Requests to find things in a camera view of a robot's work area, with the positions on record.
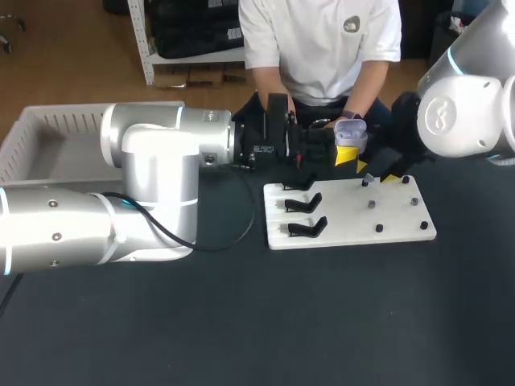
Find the logo on shirt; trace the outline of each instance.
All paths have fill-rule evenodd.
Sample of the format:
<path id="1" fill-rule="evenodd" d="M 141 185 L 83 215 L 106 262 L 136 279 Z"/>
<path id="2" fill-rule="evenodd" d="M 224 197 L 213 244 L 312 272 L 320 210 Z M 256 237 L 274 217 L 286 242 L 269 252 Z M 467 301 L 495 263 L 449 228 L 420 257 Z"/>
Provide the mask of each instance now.
<path id="1" fill-rule="evenodd" d="M 344 30 L 345 32 L 355 34 L 360 30 L 361 27 L 361 20 L 359 16 L 352 16 L 351 18 L 348 18 L 344 23 Z"/>

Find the person's hand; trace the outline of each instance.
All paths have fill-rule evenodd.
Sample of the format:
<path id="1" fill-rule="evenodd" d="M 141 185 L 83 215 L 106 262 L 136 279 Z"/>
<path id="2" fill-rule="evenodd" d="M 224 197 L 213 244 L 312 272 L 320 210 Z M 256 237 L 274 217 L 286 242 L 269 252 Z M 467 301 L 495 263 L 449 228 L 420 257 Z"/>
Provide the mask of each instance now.
<path id="1" fill-rule="evenodd" d="M 346 118 L 346 117 L 339 117 L 339 118 L 338 118 L 338 119 L 336 119 L 335 121 L 327 123 L 327 124 L 324 126 L 324 128 L 325 128 L 325 129 L 334 129 L 334 128 L 335 128 L 336 123 L 338 123 L 339 121 L 346 121 L 346 120 L 347 120 L 347 118 Z"/>

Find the screw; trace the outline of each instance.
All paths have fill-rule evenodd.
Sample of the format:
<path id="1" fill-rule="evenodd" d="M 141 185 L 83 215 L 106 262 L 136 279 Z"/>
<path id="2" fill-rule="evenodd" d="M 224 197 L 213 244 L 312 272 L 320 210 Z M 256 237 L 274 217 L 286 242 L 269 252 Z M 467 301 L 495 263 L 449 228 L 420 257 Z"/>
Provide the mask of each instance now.
<path id="1" fill-rule="evenodd" d="M 366 181 L 367 183 L 373 183 L 374 177 L 370 173 L 367 173 L 367 175 L 365 176 L 365 178 L 363 180 Z"/>
<path id="2" fill-rule="evenodd" d="M 211 166 L 215 163 L 215 158 L 212 155 L 206 155 L 204 157 L 204 162 L 206 165 Z"/>

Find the person's arm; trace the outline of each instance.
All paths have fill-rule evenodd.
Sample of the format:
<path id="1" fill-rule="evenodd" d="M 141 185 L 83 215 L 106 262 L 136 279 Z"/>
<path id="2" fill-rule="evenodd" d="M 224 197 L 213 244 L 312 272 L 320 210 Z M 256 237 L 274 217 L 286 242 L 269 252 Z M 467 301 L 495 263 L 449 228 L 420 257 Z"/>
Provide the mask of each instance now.
<path id="1" fill-rule="evenodd" d="M 266 4 L 262 0 L 240 0 L 240 25 L 245 39 L 245 66 L 252 70 L 263 108 L 268 107 L 270 94 L 282 93 L 288 94 L 290 111 L 295 111 L 282 84 L 279 48 Z"/>
<path id="2" fill-rule="evenodd" d="M 388 67 L 389 62 L 384 60 L 364 62 L 344 110 L 364 117 L 383 88 Z"/>
<path id="3" fill-rule="evenodd" d="M 363 65 L 344 110 L 362 117 L 367 114 L 385 83 L 389 63 L 401 60 L 401 39 L 398 0 L 376 0 L 360 46 Z"/>
<path id="4" fill-rule="evenodd" d="M 256 82 L 259 100 L 265 111 L 268 107 L 268 96 L 270 94 L 286 94 L 288 96 L 288 111 L 295 113 L 295 105 L 290 92 L 282 84 L 279 67 L 254 68 L 252 73 Z"/>

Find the white plastic board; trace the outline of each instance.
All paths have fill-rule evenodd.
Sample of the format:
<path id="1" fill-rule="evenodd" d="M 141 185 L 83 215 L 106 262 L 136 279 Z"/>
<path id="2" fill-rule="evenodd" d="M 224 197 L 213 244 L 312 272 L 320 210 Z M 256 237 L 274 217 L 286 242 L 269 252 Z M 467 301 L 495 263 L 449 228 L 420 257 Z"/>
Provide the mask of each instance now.
<path id="1" fill-rule="evenodd" d="M 362 179 L 316 182 L 309 191 L 285 191 L 282 184 L 266 185 L 266 228 L 271 249 L 336 247 L 343 245 L 401 243 L 433 240 L 436 229 L 413 177 L 407 184 L 380 183 L 367 187 Z M 322 202 L 312 214 L 286 213 L 285 199 L 309 203 L 317 193 Z M 418 199 L 414 206 L 411 200 Z M 374 209 L 369 201 L 375 201 Z M 315 239 L 290 236 L 288 224 L 312 227 L 326 216 L 328 225 Z M 428 223 L 426 230 L 422 222 Z M 376 226 L 383 225 L 382 232 Z"/>

